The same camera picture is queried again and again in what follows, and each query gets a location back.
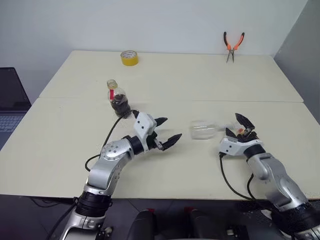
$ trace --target brown liquid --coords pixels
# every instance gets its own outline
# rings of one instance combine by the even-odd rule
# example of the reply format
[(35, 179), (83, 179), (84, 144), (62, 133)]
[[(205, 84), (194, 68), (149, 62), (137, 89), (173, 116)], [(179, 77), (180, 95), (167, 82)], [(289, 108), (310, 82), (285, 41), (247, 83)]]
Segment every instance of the brown liquid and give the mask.
[(118, 117), (127, 117), (131, 113), (131, 108), (126, 95), (117, 94), (111, 101), (111, 106)]

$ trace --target laptop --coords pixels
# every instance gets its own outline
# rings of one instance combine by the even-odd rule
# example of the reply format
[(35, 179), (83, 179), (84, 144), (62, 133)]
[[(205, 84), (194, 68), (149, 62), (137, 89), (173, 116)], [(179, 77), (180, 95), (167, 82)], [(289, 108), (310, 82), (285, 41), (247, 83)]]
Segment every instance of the laptop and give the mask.
[(0, 150), (31, 107), (14, 67), (0, 67)]

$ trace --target white table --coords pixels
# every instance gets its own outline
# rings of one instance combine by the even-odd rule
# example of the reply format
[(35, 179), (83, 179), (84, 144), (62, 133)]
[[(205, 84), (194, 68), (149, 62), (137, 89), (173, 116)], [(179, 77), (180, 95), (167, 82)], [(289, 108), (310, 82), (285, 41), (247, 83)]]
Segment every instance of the white table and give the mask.
[[(140, 154), (121, 173), (114, 198), (236, 200), (226, 186), (217, 156), (220, 132), (210, 140), (192, 140), (192, 120), (235, 121), (248, 117), (287, 173), (308, 198), (320, 198), (320, 126), (303, 103), (175, 101), (132, 102), (132, 108), (168, 117), (157, 131), (160, 140), (183, 133), (165, 152)], [(84, 163), (98, 154), (116, 120), (107, 99), (38, 98), (0, 151), (0, 194), (73, 197), (81, 194), (88, 172)], [(110, 140), (132, 134), (134, 119), (123, 120)], [(247, 194), (251, 174), (244, 157), (225, 157), (231, 185)], [(263, 194), (252, 183), (252, 192)]]
[(130, 102), (303, 102), (270, 56), (138, 53), (124, 66), (120, 52), (73, 51), (41, 98), (104, 99), (115, 79)]

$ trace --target red part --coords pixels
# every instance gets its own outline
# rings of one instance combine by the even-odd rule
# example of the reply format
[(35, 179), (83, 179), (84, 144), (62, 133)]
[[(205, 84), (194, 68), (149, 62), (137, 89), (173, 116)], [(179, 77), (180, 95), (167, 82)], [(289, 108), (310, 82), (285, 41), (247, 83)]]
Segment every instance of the red part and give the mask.
[(114, 99), (114, 90), (113, 89), (110, 89), (110, 100), (113, 100)]
[(244, 37), (245, 37), (245, 33), (243, 32), (241, 34), (241, 37), (240, 37), (240, 40), (237, 42), (237, 44), (234, 46), (234, 50), (238, 50), (238, 47), (240, 46), (240, 44), (242, 43), (242, 41), (244, 40)]

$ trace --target laptop keyboard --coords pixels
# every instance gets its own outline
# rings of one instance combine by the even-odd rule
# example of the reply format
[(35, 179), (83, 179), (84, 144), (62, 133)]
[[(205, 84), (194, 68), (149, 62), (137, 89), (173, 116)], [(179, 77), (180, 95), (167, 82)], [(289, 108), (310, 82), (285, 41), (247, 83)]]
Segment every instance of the laptop keyboard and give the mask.
[(24, 116), (0, 116), (0, 133), (13, 132)]

